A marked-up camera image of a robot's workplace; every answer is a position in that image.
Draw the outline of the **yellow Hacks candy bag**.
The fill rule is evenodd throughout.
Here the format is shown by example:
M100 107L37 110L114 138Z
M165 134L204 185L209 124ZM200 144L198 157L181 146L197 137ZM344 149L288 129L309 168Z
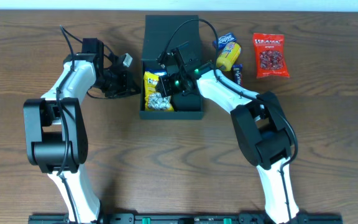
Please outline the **yellow Hacks candy bag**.
M155 87L157 86L159 76L145 72L144 73L144 90L145 90L145 110L146 111L174 111L170 102L171 97L163 97Z

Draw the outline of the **black cardboard box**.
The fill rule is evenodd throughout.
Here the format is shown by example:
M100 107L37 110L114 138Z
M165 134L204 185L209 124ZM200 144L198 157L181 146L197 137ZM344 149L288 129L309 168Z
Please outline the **black cardboard box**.
M197 15L146 15L145 35L142 50L142 72L147 69L160 70L158 56L164 50L167 42L168 51L185 42L187 49L194 53L199 60L203 59ZM171 97L173 111L147 111L145 109L145 86L141 84L140 111L141 119L202 119L203 100L198 90L188 95L182 93Z

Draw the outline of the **red dried fruit bag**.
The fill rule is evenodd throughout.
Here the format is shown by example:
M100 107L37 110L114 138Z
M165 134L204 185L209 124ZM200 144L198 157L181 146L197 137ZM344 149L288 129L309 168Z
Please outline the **red dried fruit bag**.
M282 34L253 34L257 78L290 77L284 57L284 43Z

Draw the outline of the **blue Oreo cookie pack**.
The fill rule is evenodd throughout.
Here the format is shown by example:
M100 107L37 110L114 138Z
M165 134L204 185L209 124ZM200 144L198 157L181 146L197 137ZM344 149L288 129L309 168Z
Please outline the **blue Oreo cookie pack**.
M151 69L151 68L146 68L145 71L146 71L146 72L153 73L153 74L158 75L158 76L162 76L162 75L166 75L166 74L167 74L167 71L164 70L164 69Z

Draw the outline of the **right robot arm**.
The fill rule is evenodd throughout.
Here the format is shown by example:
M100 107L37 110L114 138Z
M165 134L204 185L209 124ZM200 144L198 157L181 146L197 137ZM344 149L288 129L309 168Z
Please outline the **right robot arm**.
M291 223L298 215L290 164L298 153L296 134L272 92L259 94L228 79L219 69L197 68L159 77L162 96L197 89L231 116L244 157L257 168L265 195L265 212L274 223Z

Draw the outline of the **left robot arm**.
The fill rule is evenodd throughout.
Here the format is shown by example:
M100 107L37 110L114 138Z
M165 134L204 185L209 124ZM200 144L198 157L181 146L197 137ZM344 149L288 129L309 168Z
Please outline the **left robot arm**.
M106 85L127 79L132 57L110 54L112 65L103 67L103 55L78 53L63 61L53 87L23 106L27 158L58 187L68 209L63 215L31 215L29 223L131 223L132 215L103 212L86 173L88 137L81 103L90 88L116 91Z

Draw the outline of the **blue Eclipse mint pack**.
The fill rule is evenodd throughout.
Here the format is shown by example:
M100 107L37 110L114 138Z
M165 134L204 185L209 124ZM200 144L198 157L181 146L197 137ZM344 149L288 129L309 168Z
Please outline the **blue Eclipse mint pack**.
M224 34L224 35L220 36L218 38L218 41L214 40L213 41L213 46L218 50L222 50L223 48L225 48L225 46L228 43L236 42L236 41L237 41L236 36L232 32L229 32L227 34Z

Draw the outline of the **yellow Mentos candy roll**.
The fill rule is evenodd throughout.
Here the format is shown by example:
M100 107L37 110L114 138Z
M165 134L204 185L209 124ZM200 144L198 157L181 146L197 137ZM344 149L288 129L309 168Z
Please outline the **yellow Mentos candy roll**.
M217 68L224 72L230 71L240 54L241 46L236 42L229 42L216 61Z

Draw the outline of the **purple Dairy Milk bar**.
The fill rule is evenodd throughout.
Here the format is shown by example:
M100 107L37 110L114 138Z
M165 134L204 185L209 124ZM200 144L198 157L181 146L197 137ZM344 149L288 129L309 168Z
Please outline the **purple Dairy Milk bar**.
M242 64L235 64L232 66L234 82L239 86L242 86L242 68Z

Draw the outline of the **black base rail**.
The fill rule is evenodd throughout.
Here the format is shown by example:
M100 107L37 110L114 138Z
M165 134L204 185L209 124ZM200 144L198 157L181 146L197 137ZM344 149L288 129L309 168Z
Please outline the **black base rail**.
M262 213L241 213L239 215L134 215L116 213L100 219L102 224L265 224L273 221ZM312 215L299 213L289 221L292 224L342 224L339 215Z

